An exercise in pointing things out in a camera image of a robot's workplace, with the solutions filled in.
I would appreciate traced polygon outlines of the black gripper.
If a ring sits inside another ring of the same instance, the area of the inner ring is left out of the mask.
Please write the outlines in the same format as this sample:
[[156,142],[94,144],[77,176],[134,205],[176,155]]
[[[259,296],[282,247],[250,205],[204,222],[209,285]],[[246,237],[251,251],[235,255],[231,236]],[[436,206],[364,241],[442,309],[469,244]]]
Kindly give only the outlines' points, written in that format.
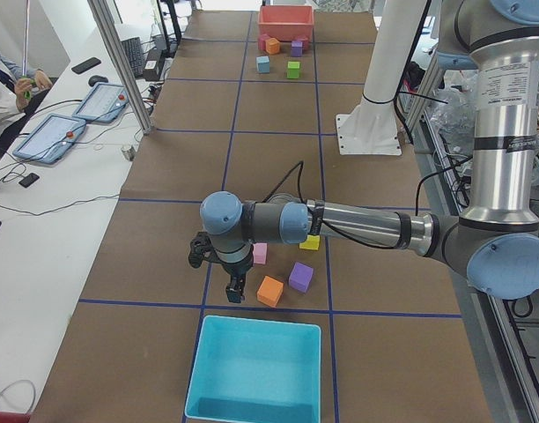
[[251,270],[253,264],[254,259],[252,257],[245,257],[236,263],[222,263],[223,269],[230,276],[229,284],[225,289],[229,302],[241,303],[245,299],[244,287],[247,273]]

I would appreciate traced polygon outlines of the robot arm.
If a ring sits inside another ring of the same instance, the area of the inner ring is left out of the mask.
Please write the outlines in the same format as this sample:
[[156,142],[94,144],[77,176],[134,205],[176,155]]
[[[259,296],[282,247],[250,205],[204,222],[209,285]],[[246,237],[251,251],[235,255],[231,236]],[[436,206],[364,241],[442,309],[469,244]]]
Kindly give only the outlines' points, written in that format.
[[472,181],[458,216],[305,200],[271,191],[243,202],[219,191],[200,207],[203,229],[189,263],[220,264],[228,300],[241,302],[257,243],[336,236],[375,249],[411,249],[446,264],[478,291],[503,300],[539,289],[539,218],[529,200],[537,147],[539,1],[445,1],[437,57],[477,70]]

